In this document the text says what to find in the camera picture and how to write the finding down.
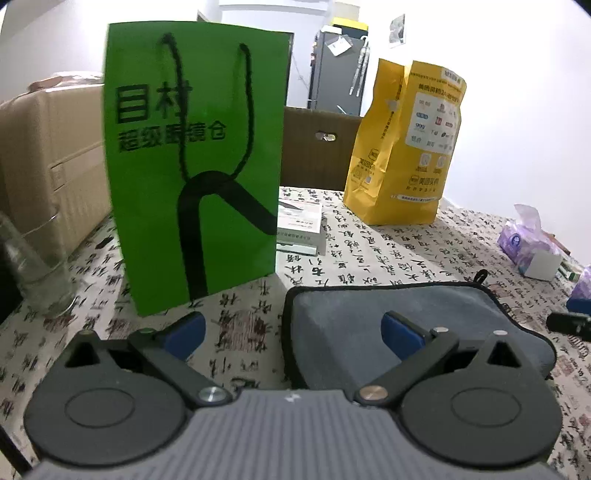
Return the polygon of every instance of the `black rope handle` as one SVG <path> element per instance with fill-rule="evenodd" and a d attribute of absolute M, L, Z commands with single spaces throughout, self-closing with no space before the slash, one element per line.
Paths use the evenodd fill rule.
<path fill-rule="evenodd" d="M 186 160 L 186 136 L 187 136 L 187 110 L 189 108 L 187 101 L 187 89 L 183 80 L 183 62 L 178 52 L 177 41 L 172 33 L 166 33 L 162 37 L 162 43 L 168 45 L 170 54 L 173 56 L 174 67 L 177 75 L 177 103 L 180 109 L 180 131 L 178 133 L 178 163 L 181 168 L 181 176 L 186 182 L 189 181 L 189 171 L 187 170 Z"/>
<path fill-rule="evenodd" d="M 482 270 L 476 272 L 476 275 L 474 275 L 474 282 L 482 285 L 482 283 L 486 280 L 487 277 L 488 270 L 486 268 L 483 268 Z"/>
<path fill-rule="evenodd" d="M 252 59 L 251 59 L 251 51 L 248 46 L 244 43 L 240 44 L 240 49 L 242 50 L 244 56 L 246 57 L 246 78 L 244 89 L 246 93 L 246 105 L 248 107 L 248 139 L 246 141 L 246 151 L 242 156 L 242 160 L 236 166 L 234 173 L 232 173 L 232 178 L 236 179 L 238 174 L 246 165 L 246 162 L 251 156 L 252 153 L 252 144 L 255 141 L 255 107 L 254 101 L 252 100 Z"/>
<path fill-rule="evenodd" d="M 187 97 L 187 88 L 183 79 L 183 63 L 181 55 L 178 52 L 177 42 L 172 33 L 166 33 L 162 37 L 162 43 L 168 45 L 170 54 L 174 60 L 174 66 L 177 76 L 177 103 L 180 109 L 180 131 L 178 135 L 178 163 L 181 170 L 181 176 L 186 182 L 189 181 L 189 171 L 187 169 L 186 159 L 186 140 L 187 140 L 187 113 L 189 110 L 189 99 Z M 240 163 L 236 166 L 234 172 L 230 175 L 233 180 L 238 177 L 252 153 L 252 146 L 255 138 L 255 111 L 254 101 L 252 98 L 252 57 L 251 51 L 244 43 L 240 44 L 240 50 L 246 58 L 246 72 L 245 72 L 245 93 L 246 105 L 248 107 L 248 138 L 246 141 L 246 150 Z"/>

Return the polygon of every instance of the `tissue box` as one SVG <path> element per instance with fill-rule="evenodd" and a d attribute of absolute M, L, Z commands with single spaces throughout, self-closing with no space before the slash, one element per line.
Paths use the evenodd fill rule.
<path fill-rule="evenodd" d="M 519 220 L 508 221 L 497 241 L 519 272 L 529 278 L 552 280 L 563 256 L 540 226 L 540 217 L 533 207 L 515 205 Z"/>
<path fill-rule="evenodd" d="M 570 312 L 591 315 L 591 265 L 583 270 L 581 278 L 566 302 L 566 308 Z"/>

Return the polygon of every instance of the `calligraphy pattern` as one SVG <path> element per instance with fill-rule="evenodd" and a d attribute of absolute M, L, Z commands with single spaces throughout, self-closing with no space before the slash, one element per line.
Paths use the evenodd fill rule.
<path fill-rule="evenodd" d="M 94 329 L 105 339 L 124 338 L 137 328 L 161 329 L 199 311 L 207 320 L 207 334 L 188 360 L 191 367 L 231 391 L 288 388 L 280 324 L 289 288 L 466 281 L 486 268 L 490 275 L 485 285 L 507 311 L 524 327 L 548 336 L 558 352 L 548 384 L 560 403 L 564 424 L 550 465 L 570 479 L 591 478 L 589 347 L 545 328 L 546 316 L 564 309 L 573 285 L 558 277 L 552 282 L 522 277 L 496 245 L 506 219 L 448 207 L 440 208 L 431 225 L 372 227 L 343 206 L 342 192 L 282 190 L 288 197 L 322 202 L 325 242 L 318 256 L 277 252 L 275 274 L 140 318 L 109 218 L 70 258 L 79 285 L 71 315 L 43 320 L 23 303 L 0 325 L 0 421 L 29 458 L 34 455 L 22 427 L 25 406 L 80 329 Z M 0 459 L 0 478 L 14 475 Z"/>

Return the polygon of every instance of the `yellow plastic bag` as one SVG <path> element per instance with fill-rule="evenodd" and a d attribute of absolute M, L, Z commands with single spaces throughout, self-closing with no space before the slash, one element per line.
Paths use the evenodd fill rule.
<path fill-rule="evenodd" d="M 369 225 L 431 223 L 460 128 L 466 82 L 451 70 L 380 59 L 344 204 Z"/>

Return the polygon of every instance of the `metal rivet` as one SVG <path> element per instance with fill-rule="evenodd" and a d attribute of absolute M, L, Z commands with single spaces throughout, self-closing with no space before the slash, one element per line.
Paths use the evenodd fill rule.
<path fill-rule="evenodd" d="M 364 400 L 383 400 L 388 396 L 388 390 L 381 385 L 367 385 L 359 390 L 359 396 Z"/>
<path fill-rule="evenodd" d="M 217 403 L 225 400 L 228 393 L 220 387 L 205 387 L 199 391 L 199 398 L 207 403 Z"/>

